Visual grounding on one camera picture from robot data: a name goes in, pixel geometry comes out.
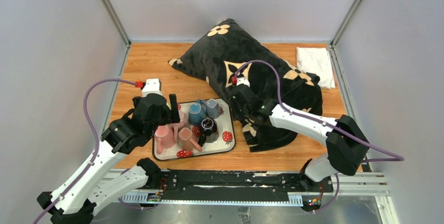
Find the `brown pink mug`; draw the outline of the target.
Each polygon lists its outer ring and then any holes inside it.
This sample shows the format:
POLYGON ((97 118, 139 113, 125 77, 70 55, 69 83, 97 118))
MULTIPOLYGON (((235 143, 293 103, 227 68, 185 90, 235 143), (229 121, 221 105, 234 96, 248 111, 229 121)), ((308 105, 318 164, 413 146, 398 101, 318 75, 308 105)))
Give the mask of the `brown pink mug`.
POLYGON ((190 128, 183 128, 177 134, 178 145, 186 151, 202 152, 203 148, 198 144, 198 138, 190 128))

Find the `black mug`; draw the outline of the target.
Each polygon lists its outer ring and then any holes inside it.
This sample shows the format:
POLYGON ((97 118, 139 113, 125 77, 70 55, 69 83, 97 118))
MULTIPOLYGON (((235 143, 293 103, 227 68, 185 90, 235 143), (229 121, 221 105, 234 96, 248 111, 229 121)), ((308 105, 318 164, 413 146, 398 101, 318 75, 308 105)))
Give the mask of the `black mug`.
POLYGON ((207 143, 215 143, 219 138, 217 124, 213 118, 205 117, 199 124, 200 136, 198 144, 203 147, 207 143))

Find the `white strawberry tray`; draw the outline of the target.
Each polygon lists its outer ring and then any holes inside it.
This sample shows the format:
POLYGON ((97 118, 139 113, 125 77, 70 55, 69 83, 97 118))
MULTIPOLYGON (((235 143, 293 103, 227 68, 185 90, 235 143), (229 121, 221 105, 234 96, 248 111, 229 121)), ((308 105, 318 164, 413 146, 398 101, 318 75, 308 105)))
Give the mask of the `white strawberry tray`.
MULTIPOLYGON (((213 118, 217 124, 218 131, 219 131, 219 138, 215 143, 207 143, 202 148, 202 152, 197 151, 186 151, 183 150, 179 145, 177 141, 177 134, 180 130, 178 128, 174 128, 174 137, 176 140, 176 144, 169 148, 165 149, 162 154, 156 153, 156 143, 153 137, 153 147, 152 147, 152 155, 153 157, 158 161, 167 161, 167 160, 175 160, 179 158, 188 158, 192 156, 199 156, 199 155, 211 155, 211 154, 217 154, 217 153, 226 153, 231 151, 235 147, 235 134, 234 134, 234 127, 233 127, 233 121, 232 116, 230 114, 230 109, 227 103, 225 103, 220 98, 215 98, 220 105, 220 116, 218 118, 213 118)), ((205 107, 205 103, 207 100, 202 100, 203 106, 205 107)), ((187 102, 187 103, 178 103, 179 110, 185 112, 188 115, 188 108, 189 106, 194 102, 187 102)), ((190 128, 193 133, 195 134, 196 138, 199 139, 200 131, 199 131, 199 125, 193 126, 190 124, 188 127, 190 128)))

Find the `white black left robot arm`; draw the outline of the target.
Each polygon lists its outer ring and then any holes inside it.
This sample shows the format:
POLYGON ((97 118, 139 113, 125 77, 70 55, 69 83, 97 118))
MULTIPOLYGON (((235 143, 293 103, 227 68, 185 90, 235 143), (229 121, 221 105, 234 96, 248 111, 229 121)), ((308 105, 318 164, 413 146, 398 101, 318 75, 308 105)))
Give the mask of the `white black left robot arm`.
POLYGON ((100 185, 105 175, 136 147, 143 147, 159 126, 179 122, 175 94, 169 99, 150 93, 133 98, 134 107, 95 135, 96 147, 90 157, 58 189, 42 192, 37 202, 52 223, 91 223, 106 206, 133 189, 154 189, 160 184, 160 168, 149 158, 117 178, 100 185))

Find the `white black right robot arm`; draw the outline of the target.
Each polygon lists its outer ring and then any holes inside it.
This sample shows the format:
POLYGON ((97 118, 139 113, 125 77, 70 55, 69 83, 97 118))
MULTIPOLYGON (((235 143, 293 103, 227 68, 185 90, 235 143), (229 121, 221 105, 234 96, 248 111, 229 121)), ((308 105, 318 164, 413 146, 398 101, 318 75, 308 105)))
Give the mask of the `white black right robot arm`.
POLYGON ((230 92, 230 102, 260 126, 299 133, 327 148, 326 154, 309 159, 298 173, 296 183, 305 191, 313 191, 320 181, 337 173, 354 176, 369 149, 363 132, 347 115, 335 119, 280 105, 276 99, 259 98, 244 84, 230 92))

